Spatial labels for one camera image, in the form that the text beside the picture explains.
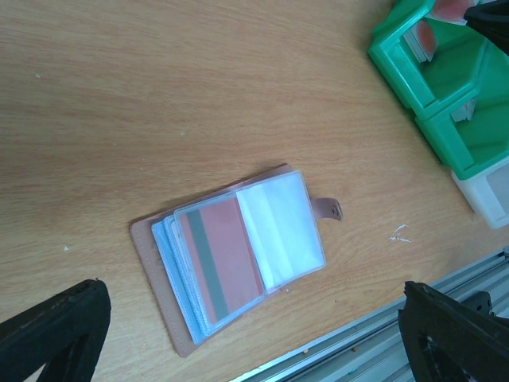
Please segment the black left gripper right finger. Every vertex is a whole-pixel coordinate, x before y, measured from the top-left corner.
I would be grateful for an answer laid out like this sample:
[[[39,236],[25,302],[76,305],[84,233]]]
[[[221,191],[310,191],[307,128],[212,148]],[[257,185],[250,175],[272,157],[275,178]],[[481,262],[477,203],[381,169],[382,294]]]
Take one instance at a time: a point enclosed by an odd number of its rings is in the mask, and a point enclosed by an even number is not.
[[[416,381],[507,381],[508,320],[405,282],[398,327]]]

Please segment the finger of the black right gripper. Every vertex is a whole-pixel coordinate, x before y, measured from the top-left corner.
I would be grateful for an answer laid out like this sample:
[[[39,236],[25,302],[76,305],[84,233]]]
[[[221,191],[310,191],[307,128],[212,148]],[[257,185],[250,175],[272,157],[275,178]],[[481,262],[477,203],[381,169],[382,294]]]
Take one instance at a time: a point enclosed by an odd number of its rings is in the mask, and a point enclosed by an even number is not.
[[[508,0],[485,2],[469,7],[464,19],[467,26],[486,37],[508,54]]]

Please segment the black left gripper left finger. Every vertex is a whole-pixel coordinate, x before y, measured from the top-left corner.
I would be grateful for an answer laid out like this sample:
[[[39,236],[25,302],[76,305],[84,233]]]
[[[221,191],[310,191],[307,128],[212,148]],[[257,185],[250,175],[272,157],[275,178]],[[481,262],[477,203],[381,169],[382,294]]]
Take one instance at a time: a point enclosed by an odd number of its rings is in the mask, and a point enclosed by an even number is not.
[[[106,284],[86,279],[1,323],[1,380],[90,381],[111,322]]]

